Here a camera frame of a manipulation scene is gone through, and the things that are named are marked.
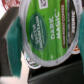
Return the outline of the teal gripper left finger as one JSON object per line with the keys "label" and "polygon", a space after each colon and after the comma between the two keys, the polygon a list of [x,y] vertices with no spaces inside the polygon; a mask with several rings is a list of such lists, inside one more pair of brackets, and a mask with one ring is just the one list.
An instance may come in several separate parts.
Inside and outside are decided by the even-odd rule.
{"label": "teal gripper left finger", "polygon": [[17,17],[10,26],[6,36],[8,58],[12,72],[19,72],[21,70],[21,51],[22,51],[22,29],[20,18]]}

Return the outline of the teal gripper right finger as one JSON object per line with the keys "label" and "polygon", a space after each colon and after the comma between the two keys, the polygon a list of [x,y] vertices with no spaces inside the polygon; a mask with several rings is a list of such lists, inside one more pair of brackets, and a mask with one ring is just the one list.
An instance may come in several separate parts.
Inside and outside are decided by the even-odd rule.
{"label": "teal gripper right finger", "polygon": [[84,55],[84,21],[80,21],[78,42],[73,50],[73,54],[79,53]]}

